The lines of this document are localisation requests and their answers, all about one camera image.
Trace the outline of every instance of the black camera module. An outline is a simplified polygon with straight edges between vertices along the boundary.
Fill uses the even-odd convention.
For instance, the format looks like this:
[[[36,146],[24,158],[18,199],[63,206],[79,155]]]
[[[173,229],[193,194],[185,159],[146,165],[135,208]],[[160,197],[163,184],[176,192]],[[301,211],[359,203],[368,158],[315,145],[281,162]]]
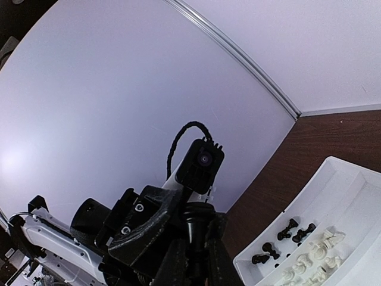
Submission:
[[[210,166],[211,163],[213,163],[212,154],[210,154],[209,152],[206,152],[206,151],[201,152],[197,156],[197,163],[199,163],[200,166],[202,166],[202,167]]]

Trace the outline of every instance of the white wall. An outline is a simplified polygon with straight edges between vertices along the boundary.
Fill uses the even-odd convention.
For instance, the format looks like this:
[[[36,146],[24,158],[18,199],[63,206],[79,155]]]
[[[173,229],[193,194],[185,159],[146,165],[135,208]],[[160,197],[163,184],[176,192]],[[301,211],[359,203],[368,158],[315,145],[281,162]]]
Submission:
[[[302,112],[381,109],[381,1],[185,2],[247,52]]]
[[[244,192],[293,126],[235,60],[163,1],[58,1],[0,72],[0,206],[35,195],[69,223],[83,200],[161,186],[177,131],[224,146],[217,210]],[[181,140],[173,163],[197,130]]]

